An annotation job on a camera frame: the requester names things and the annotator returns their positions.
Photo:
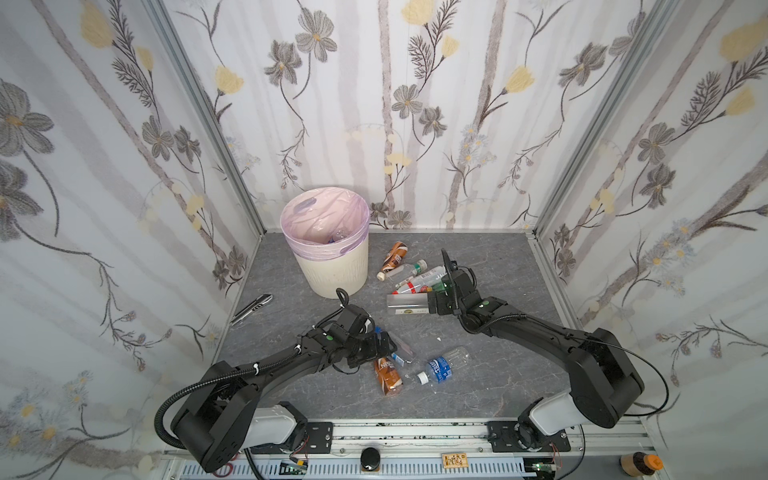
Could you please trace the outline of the clear bottle red cap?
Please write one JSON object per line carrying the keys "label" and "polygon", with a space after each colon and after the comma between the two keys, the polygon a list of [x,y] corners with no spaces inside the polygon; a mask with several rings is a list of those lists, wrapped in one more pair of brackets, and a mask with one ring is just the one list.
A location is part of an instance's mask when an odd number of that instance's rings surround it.
{"label": "clear bottle red cap", "polygon": [[421,293],[424,288],[430,288],[441,282],[442,278],[446,275],[446,269],[444,266],[437,266],[423,274],[414,276],[408,280],[405,280],[400,286],[398,286],[393,294],[417,294]]}

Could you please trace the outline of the brown coffee bottle front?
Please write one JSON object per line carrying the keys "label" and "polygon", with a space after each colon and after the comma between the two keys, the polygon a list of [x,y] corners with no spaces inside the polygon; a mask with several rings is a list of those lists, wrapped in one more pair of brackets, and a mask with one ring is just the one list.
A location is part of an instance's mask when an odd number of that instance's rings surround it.
{"label": "brown coffee bottle front", "polygon": [[403,381],[395,367],[395,364],[386,357],[377,359],[374,362],[374,370],[377,375],[378,383],[385,396],[398,394],[403,387]]}

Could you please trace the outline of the clear bottle blue cap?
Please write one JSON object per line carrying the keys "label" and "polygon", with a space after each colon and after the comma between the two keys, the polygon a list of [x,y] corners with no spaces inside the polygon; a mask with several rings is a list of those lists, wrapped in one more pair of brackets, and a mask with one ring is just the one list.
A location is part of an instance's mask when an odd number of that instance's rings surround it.
{"label": "clear bottle blue cap", "polygon": [[389,343],[396,346],[396,349],[390,353],[389,358],[393,360],[397,365],[408,366],[413,363],[415,359],[415,353],[404,340],[392,332],[384,331],[381,327],[376,327],[375,332],[379,337],[381,337],[383,334],[387,334]]}

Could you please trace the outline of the clear square bottle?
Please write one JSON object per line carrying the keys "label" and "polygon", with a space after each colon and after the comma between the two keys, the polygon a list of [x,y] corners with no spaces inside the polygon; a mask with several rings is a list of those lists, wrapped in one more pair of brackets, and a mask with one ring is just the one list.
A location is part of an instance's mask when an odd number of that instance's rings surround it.
{"label": "clear square bottle", "polygon": [[386,299],[388,312],[395,315],[429,314],[427,293],[389,294]]}

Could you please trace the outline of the clear bottle green cap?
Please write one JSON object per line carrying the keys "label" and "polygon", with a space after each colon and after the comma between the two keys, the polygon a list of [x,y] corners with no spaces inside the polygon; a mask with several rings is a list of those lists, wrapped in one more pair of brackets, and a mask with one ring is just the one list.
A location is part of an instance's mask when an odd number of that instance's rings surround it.
{"label": "clear bottle green cap", "polygon": [[428,264],[425,260],[418,260],[413,264],[403,264],[399,270],[393,274],[392,280],[396,283],[418,276],[427,270]]}

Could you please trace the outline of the small pepsi bottle blue cap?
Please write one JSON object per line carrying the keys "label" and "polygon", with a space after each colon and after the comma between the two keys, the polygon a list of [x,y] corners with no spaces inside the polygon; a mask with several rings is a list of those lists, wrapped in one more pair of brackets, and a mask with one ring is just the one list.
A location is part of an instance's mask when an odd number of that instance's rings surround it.
{"label": "small pepsi bottle blue cap", "polygon": [[343,242],[347,240],[352,233],[347,229],[337,229],[334,233],[331,234],[329,237],[327,244],[336,244],[339,242]]}

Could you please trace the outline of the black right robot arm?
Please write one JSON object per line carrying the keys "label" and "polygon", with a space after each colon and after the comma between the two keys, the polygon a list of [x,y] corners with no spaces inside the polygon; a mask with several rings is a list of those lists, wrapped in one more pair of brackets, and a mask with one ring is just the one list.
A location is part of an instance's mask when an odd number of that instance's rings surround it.
{"label": "black right robot arm", "polygon": [[428,294],[430,311],[454,316],[471,335],[511,341],[560,367],[569,387],[552,396],[531,403],[515,420],[511,443],[523,451],[538,451],[567,428],[592,424],[611,429],[624,417],[645,391],[640,373],[630,360],[635,357],[658,375],[664,388],[659,407],[634,417],[661,413],[669,404],[669,383],[660,370],[642,356],[624,348],[610,331],[592,332],[557,326],[525,313],[509,302],[483,296],[470,267],[451,259],[441,251],[446,273],[441,277],[444,289]]}

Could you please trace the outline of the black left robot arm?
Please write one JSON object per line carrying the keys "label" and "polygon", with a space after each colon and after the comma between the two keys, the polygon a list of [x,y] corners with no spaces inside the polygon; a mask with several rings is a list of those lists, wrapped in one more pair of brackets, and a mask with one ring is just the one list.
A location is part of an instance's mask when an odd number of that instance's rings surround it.
{"label": "black left robot arm", "polygon": [[342,361],[354,374],[398,349],[389,333],[376,330],[366,310],[350,303],[344,289],[338,288],[336,296],[339,308],[299,335],[294,345],[239,366],[219,361],[198,382],[172,394],[153,419],[158,438],[189,452],[207,473],[252,447],[295,448],[302,442],[306,418],[281,402],[275,415],[287,417],[290,424],[267,427],[257,420],[262,397],[305,375],[338,369]]}

